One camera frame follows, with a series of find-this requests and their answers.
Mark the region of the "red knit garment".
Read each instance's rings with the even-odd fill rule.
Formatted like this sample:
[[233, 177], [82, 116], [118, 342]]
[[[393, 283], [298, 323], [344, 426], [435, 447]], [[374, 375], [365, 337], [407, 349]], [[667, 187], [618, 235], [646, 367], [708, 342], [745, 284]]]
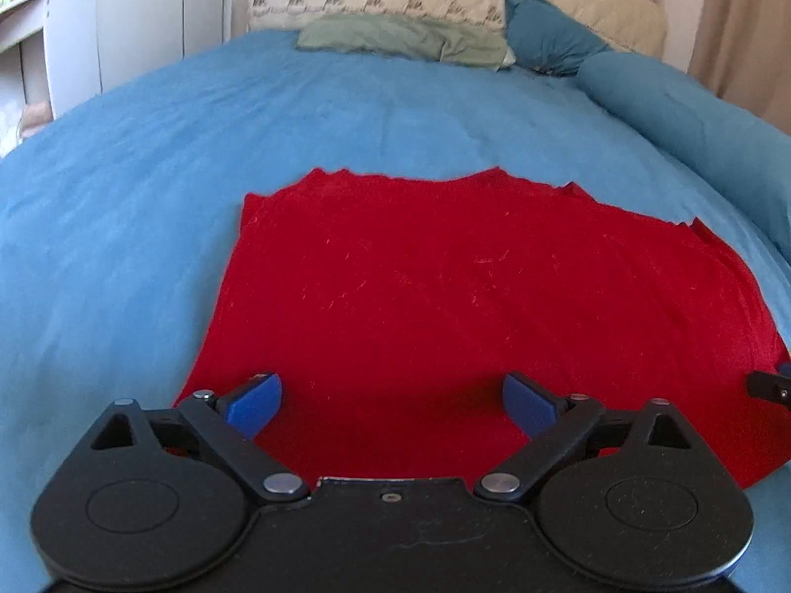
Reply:
[[476, 480], [523, 446], [501, 382], [633, 410], [670, 400], [738, 481], [789, 460], [747, 375], [789, 357], [742, 257], [672, 223], [491, 169], [449, 182], [315, 170], [244, 200], [185, 391], [272, 372], [256, 440], [305, 480]]

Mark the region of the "light blue bolster pillow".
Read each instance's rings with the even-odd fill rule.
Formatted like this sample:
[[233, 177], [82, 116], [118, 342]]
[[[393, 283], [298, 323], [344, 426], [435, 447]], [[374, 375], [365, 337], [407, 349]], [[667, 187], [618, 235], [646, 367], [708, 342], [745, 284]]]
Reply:
[[787, 134], [644, 55], [594, 55], [576, 81], [599, 106], [700, 175], [789, 257]]

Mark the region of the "light blue bed blanket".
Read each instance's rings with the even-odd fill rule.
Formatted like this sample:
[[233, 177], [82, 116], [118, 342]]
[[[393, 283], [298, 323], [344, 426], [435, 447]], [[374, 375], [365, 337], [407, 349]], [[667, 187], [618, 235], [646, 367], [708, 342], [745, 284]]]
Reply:
[[31, 506], [103, 408], [177, 395], [245, 194], [313, 168], [446, 179], [492, 166], [668, 221], [702, 219], [789, 330], [790, 268], [774, 245], [571, 79], [244, 35], [97, 96], [2, 160], [2, 589], [47, 585]]

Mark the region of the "beige curtain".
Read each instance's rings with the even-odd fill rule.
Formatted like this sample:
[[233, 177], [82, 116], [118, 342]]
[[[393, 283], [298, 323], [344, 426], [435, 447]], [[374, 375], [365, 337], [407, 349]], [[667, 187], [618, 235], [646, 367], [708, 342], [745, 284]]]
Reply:
[[790, 0], [704, 0], [689, 74], [787, 132], [790, 51]]

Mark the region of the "dark teal pillow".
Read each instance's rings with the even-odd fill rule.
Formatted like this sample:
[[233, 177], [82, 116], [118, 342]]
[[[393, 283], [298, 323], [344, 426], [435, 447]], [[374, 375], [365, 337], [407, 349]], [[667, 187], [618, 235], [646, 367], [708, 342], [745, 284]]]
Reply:
[[515, 63], [549, 77], [574, 77], [612, 47], [547, 0], [504, 0], [505, 41]]

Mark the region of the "white shelf unit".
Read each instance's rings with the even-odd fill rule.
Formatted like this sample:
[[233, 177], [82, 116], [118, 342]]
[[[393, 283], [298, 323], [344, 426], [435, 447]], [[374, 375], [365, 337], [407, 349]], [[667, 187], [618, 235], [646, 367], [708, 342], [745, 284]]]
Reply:
[[102, 90], [96, 0], [1, 0], [1, 152]]

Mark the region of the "sage green folded cloth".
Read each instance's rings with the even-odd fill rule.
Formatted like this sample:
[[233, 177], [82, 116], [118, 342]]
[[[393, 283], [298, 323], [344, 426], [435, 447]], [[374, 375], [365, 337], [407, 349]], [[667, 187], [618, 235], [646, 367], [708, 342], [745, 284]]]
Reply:
[[495, 71], [516, 62], [515, 54], [500, 31], [431, 17], [375, 13], [319, 17], [299, 32], [296, 48], [403, 56]]

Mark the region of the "white wardrobe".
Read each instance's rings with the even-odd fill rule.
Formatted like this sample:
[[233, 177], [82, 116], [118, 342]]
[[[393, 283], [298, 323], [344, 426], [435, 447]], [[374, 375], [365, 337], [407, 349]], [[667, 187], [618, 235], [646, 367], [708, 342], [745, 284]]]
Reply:
[[244, 8], [245, 0], [96, 0], [102, 90], [227, 42]]

